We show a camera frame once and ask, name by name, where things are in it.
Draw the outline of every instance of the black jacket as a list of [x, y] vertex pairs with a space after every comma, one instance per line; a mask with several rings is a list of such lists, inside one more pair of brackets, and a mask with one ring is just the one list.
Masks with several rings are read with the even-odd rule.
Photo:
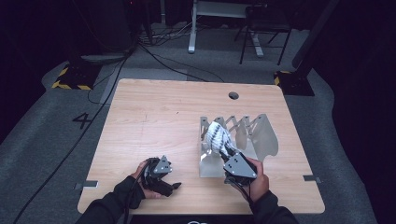
[[[79, 218], [77, 224], [117, 223], [124, 212], [124, 205], [134, 182], [134, 178], [128, 176], [114, 188], [113, 192], [105, 195], [103, 199], [93, 201]], [[132, 207], [137, 207], [144, 198], [143, 190], [137, 185], [133, 192]], [[298, 223], [289, 209], [277, 205], [277, 197], [271, 191], [251, 205], [250, 209], [253, 212], [255, 223]]]

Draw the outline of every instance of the silver file organizer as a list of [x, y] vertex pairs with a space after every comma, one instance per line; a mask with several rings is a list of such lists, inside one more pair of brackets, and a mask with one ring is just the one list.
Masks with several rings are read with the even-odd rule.
[[[249, 116], [244, 116], [239, 121], [235, 116], [230, 116], [227, 120], [217, 117], [214, 121], [230, 132], [233, 145], [245, 156], [264, 161], [266, 156], [277, 154], [276, 134], [265, 114], [260, 114], [253, 121], [250, 121]], [[212, 151], [205, 140], [209, 125], [207, 117], [201, 117], [200, 177], [223, 177], [224, 161], [219, 153]]]

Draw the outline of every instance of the table top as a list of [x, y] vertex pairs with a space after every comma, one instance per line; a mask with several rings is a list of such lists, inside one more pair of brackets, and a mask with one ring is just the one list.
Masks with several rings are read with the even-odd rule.
[[[237, 92], [233, 100], [229, 92]], [[264, 172], [279, 205], [293, 213], [322, 213], [324, 204], [281, 89], [275, 85], [122, 79], [116, 89], [78, 211], [102, 198], [141, 161], [166, 155], [173, 171], [163, 181], [182, 182], [170, 197], [144, 200], [133, 214], [251, 214], [240, 192], [224, 178], [199, 176], [200, 117], [266, 114], [277, 137], [278, 153], [267, 156]]]

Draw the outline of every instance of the gray floor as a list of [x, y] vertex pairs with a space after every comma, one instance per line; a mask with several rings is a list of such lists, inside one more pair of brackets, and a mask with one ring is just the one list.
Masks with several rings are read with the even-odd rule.
[[[279, 49], [264, 49], [265, 55], [259, 59], [254, 49], [249, 48], [244, 63], [239, 64], [242, 38], [233, 42], [235, 34], [236, 30], [230, 29], [203, 30], [198, 33], [194, 54], [187, 52], [187, 35], [148, 49], [179, 62], [160, 58], [170, 67], [208, 81], [220, 82], [219, 78], [211, 74], [214, 73], [225, 82], [272, 85], [275, 71], [294, 70], [291, 60], [308, 32], [293, 31], [280, 66], [276, 65]], [[281, 42], [282, 38], [279, 36], [276, 39]], [[261, 35], [262, 43], [265, 39], [268, 36]], [[92, 119], [100, 108], [100, 104], [92, 102], [101, 102], [108, 79], [90, 93], [50, 87], [64, 64], [59, 64], [43, 77], [46, 93], [0, 146], [0, 223], [14, 220], [77, 142], [83, 131], [80, 123], [72, 120], [83, 113], [88, 113], [89, 119]], [[115, 64], [104, 66], [98, 81], [110, 75], [114, 68]], [[154, 77], [145, 77], [141, 74], [142, 69], [160, 70], [155, 70]], [[121, 71], [128, 71], [129, 76], [136, 78], [184, 78], [196, 81], [193, 77], [172, 74], [141, 48], [128, 59]], [[285, 96], [285, 99], [312, 171], [322, 180], [318, 187], [326, 211], [320, 215], [296, 216], [301, 223], [376, 223], [364, 185], [348, 161], [333, 127], [332, 90], [315, 71], [310, 73], [308, 79], [315, 97]], [[74, 151], [26, 208], [19, 223], [74, 223], [78, 219], [79, 191], [73, 187], [85, 180], [107, 112], [108, 106], [104, 106]]]

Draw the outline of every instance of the person's left hand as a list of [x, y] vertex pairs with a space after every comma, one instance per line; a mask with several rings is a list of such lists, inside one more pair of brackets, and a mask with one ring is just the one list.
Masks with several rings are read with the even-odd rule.
[[134, 179], [136, 179], [136, 181], [139, 183], [140, 188], [145, 193], [145, 197], [147, 199], [158, 199], [158, 198], [161, 198], [162, 195], [160, 193], [157, 193], [155, 191], [143, 188], [143, 186], [142, 186], [142, 178], [141, 177], [139, 179], [137, 179], [137, 177], [139, 176], [140, 172], [142, 172], [142, 170], [143, 170], [143, 168], [145, 167], [146, 164], [147, 164], [147, 161], [140, 162], [140, 164], [137, 167], [136, 171], [133, 174], [131, 174], [131, 176]]

